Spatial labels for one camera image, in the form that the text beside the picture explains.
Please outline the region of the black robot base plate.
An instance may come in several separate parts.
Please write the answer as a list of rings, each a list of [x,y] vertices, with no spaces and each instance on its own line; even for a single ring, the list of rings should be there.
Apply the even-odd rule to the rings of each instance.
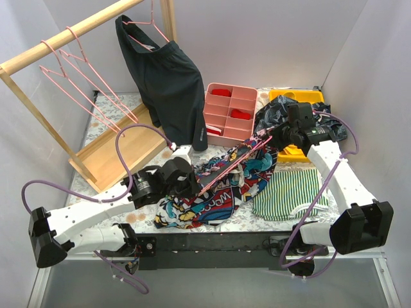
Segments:
[[[290,231],[139,234],[135,244],[104,257],[137,259],[140,270],[267,268],[279,270]]]

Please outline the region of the colourful comic print shorts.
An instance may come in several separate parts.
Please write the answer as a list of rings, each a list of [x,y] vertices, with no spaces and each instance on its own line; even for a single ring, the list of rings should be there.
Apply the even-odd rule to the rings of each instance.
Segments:
[[[269,183],[277,163],[277,149],[269,141],[240,162],[196,198],[165,197],[158,202],[156,228],[216,226],[229,219],[242,203],[252,200]]]

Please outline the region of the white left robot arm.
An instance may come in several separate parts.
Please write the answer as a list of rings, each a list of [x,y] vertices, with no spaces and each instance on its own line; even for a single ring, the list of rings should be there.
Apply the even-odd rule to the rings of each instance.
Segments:
[[[93,250],[131,256],[139,246],[132,227],[95,226],[113,216],[156,204],[166,196],[191,197],[199,190],[190,158],[174,155],[163,166],[145,167],[105,192],[70,207],[33,209],[28,234],[36,265],[48,268],[68,255]]]

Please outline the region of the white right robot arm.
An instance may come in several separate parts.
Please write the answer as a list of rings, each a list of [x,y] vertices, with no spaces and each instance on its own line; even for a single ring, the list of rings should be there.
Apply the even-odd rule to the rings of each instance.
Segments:
[[[332,246],[339,254],[384,246],[387,242],[394,209],[387,201],[378,201],[369,192],[347,162],[334,131],[320,126],[309,103],[287,108],[288,120],[269,129],[278,150],[293,144],[302,150],[324,179],[338,206],[338,219],[332,223],[298,223],[284,249],[307,254],[314,245]]]

